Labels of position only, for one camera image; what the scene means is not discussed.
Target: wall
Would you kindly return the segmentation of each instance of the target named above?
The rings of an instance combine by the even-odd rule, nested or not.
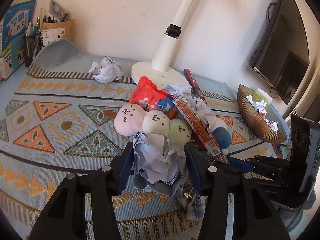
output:
[[[75,45],[84,52],[151,61],[159,40],[181,0],[57,0],[76,19]],[[267,28],[266,9],[277,0],[196,0],[182,29],[172,66],[226,82],[270,87],[248,66]],[[291,103],[273,104],[285,114],[300,99],[315,69],[320,26],[304,0],[296,0],[305,24],[310,68]],[[36,12],[48,10],[49,0],[37,0]]]

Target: white label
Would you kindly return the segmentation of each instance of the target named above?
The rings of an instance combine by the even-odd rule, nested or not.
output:
[[[50,42],[63,38],[66,28],[42,30],[42,46],[47,46]]]

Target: brown ribbed bowl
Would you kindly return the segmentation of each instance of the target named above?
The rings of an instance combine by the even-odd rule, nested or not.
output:
[[[265,107],[267,110],[266,119],[278,123],[278,131],[274,132],[266,123],[266,121],[253,108],[250,102],[245,98],[248,95],[252,96],[252,100],[254,102],[259,102],[262,100],[262,98],[252,89],[244,85],[239,86],[237,94],[238,107],[248,127],[255,133],[256,136],[265,142],[279,144],[286,141],[287,135],[276,114],[269,106]]]

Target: monitor screen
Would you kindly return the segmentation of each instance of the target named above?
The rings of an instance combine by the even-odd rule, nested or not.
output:
[[[268,81],[287,105],[309,66],[309,50],[295,0],[278,0],[277,7],[278,14],[271,21],[270,35],[252,67]]]

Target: metal bolt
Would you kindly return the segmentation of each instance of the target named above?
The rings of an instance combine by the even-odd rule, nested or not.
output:
[[[76,174],[75,174],[74,172],[70,172],[70,173],[67,175],[67,178],[68,178],[68,179],[73,179],[75,176],[76,176]]]
[[[252,175],[251,175],[250,173],[245,173],[245,174],[243,174],[243,177],[244,177],[245,179],[251,179],[251,178],[252,178]]]
[[[102,171],[106,172],[106,171],[110,171],[111,170],[111,167],[109,165],[104,165],[102,168],[101,168]]]
[[[215,167],[215,166],[210,166],[210,167],[208,168],[208,170],[209,170],[210,172],[216,172],[218,169],[217,169],[217,167]]]

